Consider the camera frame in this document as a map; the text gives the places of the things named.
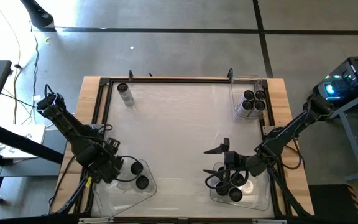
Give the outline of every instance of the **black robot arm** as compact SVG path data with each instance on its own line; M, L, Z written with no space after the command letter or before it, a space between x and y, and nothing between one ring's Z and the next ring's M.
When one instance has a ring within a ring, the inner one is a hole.
M119 175L123 160L117 157L119 141L103 140L99 131L92 126L81 124L66 110L63 97L45 86L45 98L37 103L37 111L49 119L71 144L76 160L92 177L94 182L101 179L111 183Z
M302 113L285 127L274 129L268 133L263 142L255 148L256 154L253 156L243 156L235 151L229 151L229 139L225 138L223 144L219 147L204 152L205 154L224 153L224 170L204 170L211 174L205 181L206 185L209 188L216 190L230 188L233 185L232 183L236 181L236 176L239 175L239 172L245 171L246 176L242 182L242 185L244 185L247 182L249 173L256 177L267 169L269 175L280 186L283 194L286 196L296 213L299 216L309 216L310 214L302 208L281 178L278 177L277 171L273 166L279 160L279 156L283 152L286 144L295 139L295 137L309 125L316 121L323 121L329 118L333 111L333 106L322 96L316 94L310 95L303 105ZM230 172L225 170L235 171L235 174L231 176ZM210 186L208 180L214 176L223 177L223 184Z

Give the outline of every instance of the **clear plastic tray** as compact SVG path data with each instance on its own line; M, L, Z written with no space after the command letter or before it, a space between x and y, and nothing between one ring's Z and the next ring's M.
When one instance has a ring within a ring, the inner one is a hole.
M222 162L218 162L214 165L213 170L218 170L222 166L224 166L224 164ZM208 184L215 186L218 182L220 182L219 178L213 177L209 180ZM237 188L242 192L242 198L239 202L232 201L228 194L224 196L219 195L214 189L210 190L211 199L219 203L226 203L229 205L251 208L260 211L265 211L269 208L270 179L267 171L261 173L257 177L250 175L247 183Z
M249 86L248 88L244 87L244 81L254 81L254 84ZM232 77L231 78L231 106L232 106L232 115L233 115L233 121L236 123L247 123L250 119L262 119L265 118L268 115L268 111L265 108L264 111L260 116L255 117L249 117L249 116L239 116L236 111L237 107L239 106L239 101L242 98L242 94L246 90L251 90L254 93L257 90L262 89L262 78L260 78L257 75L251 75L251 76L239 76L237 78Z
M142 159L139 159L139 162L143 165L143 172L141 175L146 176L149 179L149 185L144 190L141 190L136 186L136 180L131 182L119 182L115 180L110 184L100 182L93 185L96 205L103 218L113 217L118 213L147 200L157 192L157 185L155 184L149 166L146 161ZM121 174L118 176L119 179L130 180L135 177L131 172L131 165L133 163L133 160L125 159Z

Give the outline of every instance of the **concrete floor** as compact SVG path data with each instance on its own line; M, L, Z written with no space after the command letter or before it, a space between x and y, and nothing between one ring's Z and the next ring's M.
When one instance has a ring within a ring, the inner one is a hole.
M55 18L56 26L146 27L200 29L256 29L251 0L39 0ZM259 0L265 29L358 30L358 0ZM36 90L45 83L65 99L74 111L85 75L266 77L257 34L145 34L30 32L29 17L19 1L0 0L0 8L18 35L20 64L25 68L17 82L19 99L30 102L35 41L39 42ZM50 37L49 44L45 39ZM291 111L301 111L305 96L327 73L348 56L358 55L358 35L266 35L275 78L284 78ZM0 59L17 61L17 45L0 14ZM12 80L6 89L12 90ZM0 98L0 114L13 102ZM26 115L20 106L18 121ZM37 123L49 124L37 117ZM0 125L11 123L0 115ZM358 166L341 124L318 123L300 136L309 184L343 184ZM0 218L42 215L57 179L11 178L0 195ZM358 181L351 183L358 198Z

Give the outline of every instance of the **wooden table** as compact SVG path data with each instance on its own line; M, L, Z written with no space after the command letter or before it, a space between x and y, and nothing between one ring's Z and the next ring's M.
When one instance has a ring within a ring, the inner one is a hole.
M75 117L80 120L84 124L90 124L93 116L94 106L96 102L96 96L99 88L99 81L101 77L84 77L83 84L80 91L80 96L77 104L77 108L75 111ZM194 77L194 79L206 79L204 77ZM227 78L213 78L217 80L227 80ZM285 84L283 79L267 79L268 89L270 93L270 100L273 109L273 117L275 120L276 126L285 126L292 120L292 114L290 110L290 105L287 98L287 91L285 90ZM106 99L107 90L103 91L102 100L104 102ZM101 104L98 115L98 123L101 122L101 118L103 115L104 103ZM295 147L293 142L288 144L291 147ZM65 170L68 161L73 156L71 152L71 146L68 144L65 152L65 157L63 160L63 164L60 169L59 179L62 176L63 171ZM288 166L295 166L298 163L298 154L295 152L284 149L282 153L283 162ZM308 183L306 180L305 170L303 166L301 166L297 170L290 170L284 168L285 178L287 181L287 186L295 196L295 198L301 203L303 208L314 214L313 206L310 199L310 193L308 188ZM78 186L78 182L80 180L81 174L81 166L74 161L71 166L68 168L68 172L65 178L62 181L60 188L58 189L56 199L52 205L52 211L56 212L71 196L73 191ZM278 203L282 212L285 211L284 202L282 193L277 186L278 189ZM86 199L88 198L88 189L85 189L82 202L81 202L81 211L85 208Z

